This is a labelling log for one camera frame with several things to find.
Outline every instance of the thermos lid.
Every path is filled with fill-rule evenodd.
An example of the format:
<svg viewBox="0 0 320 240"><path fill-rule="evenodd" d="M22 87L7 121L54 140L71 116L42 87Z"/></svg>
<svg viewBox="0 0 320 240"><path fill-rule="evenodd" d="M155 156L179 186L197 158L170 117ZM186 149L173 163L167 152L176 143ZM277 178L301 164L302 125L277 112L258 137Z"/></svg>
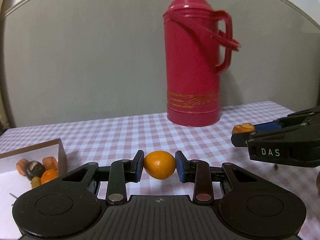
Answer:
<svg viewBox="0 0 320 240"><path fill-rule="evenodd" d="M204 9L213 11L212 7L206 0L174 0L168 7L168 11L184 8Z"/></svg>

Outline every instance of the dried fruit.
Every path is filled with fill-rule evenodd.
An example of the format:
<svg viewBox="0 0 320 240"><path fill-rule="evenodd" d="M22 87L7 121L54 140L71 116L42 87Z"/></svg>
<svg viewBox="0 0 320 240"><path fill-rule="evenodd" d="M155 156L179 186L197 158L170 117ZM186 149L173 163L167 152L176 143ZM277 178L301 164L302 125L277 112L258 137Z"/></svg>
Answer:
<svg viewBox="0 0 320 240"><path fill-rule="evenodd" d="M243 123L243 124L239 124L236 125L233 129L231 134L234 133L241 133L241 132L254 132L255 131L255 127L254 125L252 125L249 122Z"/></svg>
<svg viewBox="0 0 320 240"><path fill-rule="evenodd" d="M19 172L20 175L25 176L26 175L26 169L29 164L29 161L26 159L21 159L16 164L16 169Z"/></svg>
<svg viewBox="0 0 320 240"><path fill-rule="evenodd" d="M45 172L45 167L37 161L31 161L27 165L26 176L29 180L32 180L34 177L41 177Z"/></svg>
<svg viewBox="0 0 320 240"><path fill-rule="evenodd" d="M58 177L58 172L56 170L47 170L44 172L44 174L41 177L41 185L57 177Z"/></svg>
<svg viewBox="0 0 320 240"><path fill-rule="evenodd" d="M57 170L58 162L55 157L44 157L42 159L42 164L46 170Z"/></svg>
<svg viewBox="0 0 320 240"><path fill-rule="evenodd" d="M33 177L31 180L31 187L35 188L41 185L41 178L40 177Z"/></svg>

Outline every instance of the peeled orange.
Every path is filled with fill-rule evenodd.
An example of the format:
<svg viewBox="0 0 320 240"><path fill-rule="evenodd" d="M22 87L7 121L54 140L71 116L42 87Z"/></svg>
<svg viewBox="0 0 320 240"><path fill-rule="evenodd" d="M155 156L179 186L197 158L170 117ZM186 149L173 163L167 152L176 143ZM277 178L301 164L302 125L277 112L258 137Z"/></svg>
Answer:
<svg viewBox="0 0 320 240"><path fill-rule="evenodd" d="M165 151L149 153L143 162L146 172L155 179L167 179L176 169L176 160Z"/></svg>

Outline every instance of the screw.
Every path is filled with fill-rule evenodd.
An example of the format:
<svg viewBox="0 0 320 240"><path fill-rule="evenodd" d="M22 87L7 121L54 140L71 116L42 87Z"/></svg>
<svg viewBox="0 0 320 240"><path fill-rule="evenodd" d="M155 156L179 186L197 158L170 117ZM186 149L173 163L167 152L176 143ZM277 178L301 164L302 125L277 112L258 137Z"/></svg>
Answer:
<svg viewBox="0 0 320 240"><path fill-rule="evenodd" d="M108 199L111 201L120 201L123 200L124 196L122 194L114 193L108 196Z"/></svg>
<svg viewBox="0 0 320 240"><path fill-rule="evenodd" d="M211 196L206 193L201 193L196 195L196 199L199 201L209 201L211 199Z"/></svg>

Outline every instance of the dried apricot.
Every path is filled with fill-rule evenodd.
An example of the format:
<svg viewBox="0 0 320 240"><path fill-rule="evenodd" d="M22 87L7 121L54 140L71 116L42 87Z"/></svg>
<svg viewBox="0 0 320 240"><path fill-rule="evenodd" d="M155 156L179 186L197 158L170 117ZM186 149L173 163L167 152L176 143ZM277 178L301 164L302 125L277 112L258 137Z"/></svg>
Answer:
<svg viewBox="0 0 320 240"><path fill-rule="evenodd" d="M19 172L20 175L25 176L26 175L26 169L29 164L29 161L26 159L21 159L16 164L16 169Z"/></svg>
<svg viewBox="0 0 320 240"><path fill-rule="evenodd" d="M42 164L46 170L57 170L58 162L55 157L44 157L42 159Z"/></svg>
<svg viewBox="0 0 320 240"><path fill-rule="evenodd" d="M241 132L254 132L255 131L255 127L254 125L252 125L249 122L243 123L243 124L239 124L236 125L233 129L231 134L234 133L241 133Z"/></svg>

